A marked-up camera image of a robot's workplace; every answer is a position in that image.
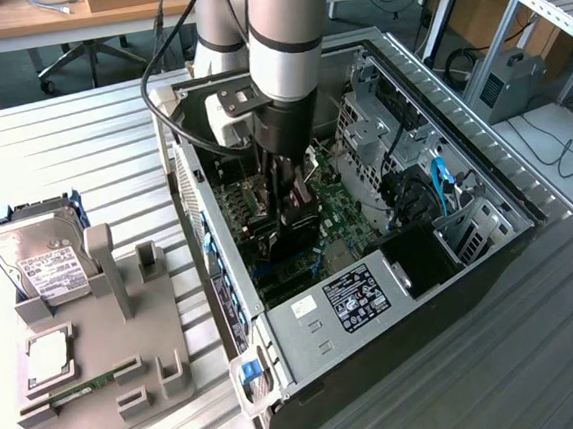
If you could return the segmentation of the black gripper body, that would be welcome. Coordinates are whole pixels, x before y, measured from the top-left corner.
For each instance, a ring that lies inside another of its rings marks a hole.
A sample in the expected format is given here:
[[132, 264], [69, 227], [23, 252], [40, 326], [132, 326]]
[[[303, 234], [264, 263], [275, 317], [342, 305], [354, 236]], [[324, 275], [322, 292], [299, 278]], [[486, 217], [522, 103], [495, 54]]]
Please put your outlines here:
[[314, 124], [317, 91], [289, 102], [276, 100], [252, 111], [258, 121], [255, 141], [267, 153], [285, 158], [302, 157]]

